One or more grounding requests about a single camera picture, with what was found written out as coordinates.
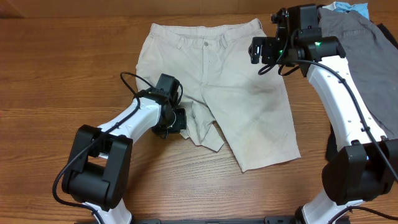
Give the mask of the beige shorts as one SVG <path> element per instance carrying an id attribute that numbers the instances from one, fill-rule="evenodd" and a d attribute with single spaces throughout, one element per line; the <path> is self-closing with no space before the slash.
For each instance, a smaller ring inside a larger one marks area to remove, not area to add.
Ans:
<path id="1" fill-rule="evenodd" d="M 262 37 L 261 22 L 217 27 L 152 24 L 139 54 L 138 88 L 161 74 L 183 86 L 187 115 L 181 132 L 197 146 L 219 151 L 228 143 L 242 171 L 298 159 L 294 121 L 283 78 L 259 75 L 248 48 Z"/>

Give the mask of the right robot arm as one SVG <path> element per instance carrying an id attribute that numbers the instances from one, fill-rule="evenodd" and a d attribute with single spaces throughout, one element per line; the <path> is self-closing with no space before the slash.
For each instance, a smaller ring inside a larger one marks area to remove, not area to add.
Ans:
<path id="1" fill-rule="evenodd" d="M 349 71 L 345 50 L 325 37 L 317 6 L 282 8 L 271 17 L 274 37 L 255 37 L 249 46 L 260 74 L 272 67 L 300 70 L 317 91 L 333 128 L 336 152 L 322 170 L 321 192 L 292 216 L 265 217 L 266 223 L 348 223 L 347 213 L 388 194 L 397 182 L 397 141 L 373 120 Z"/>

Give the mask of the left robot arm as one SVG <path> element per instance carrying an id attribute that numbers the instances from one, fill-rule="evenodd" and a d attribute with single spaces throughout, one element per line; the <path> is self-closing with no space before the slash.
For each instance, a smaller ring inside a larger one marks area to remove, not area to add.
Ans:
<path id="1" fill-rule="evenodd" d="M 183 86 L 175 77 L 163 73 L 156 85 L 132 94 L 131 105 L 111 121 L 78 129 L 53 183 L 58 203 L 89 210 L 97 223 L 134 223 L 123 201 L 134 143 L 147 130 L 165 139 L 187 127 L 179 106 Z"/>

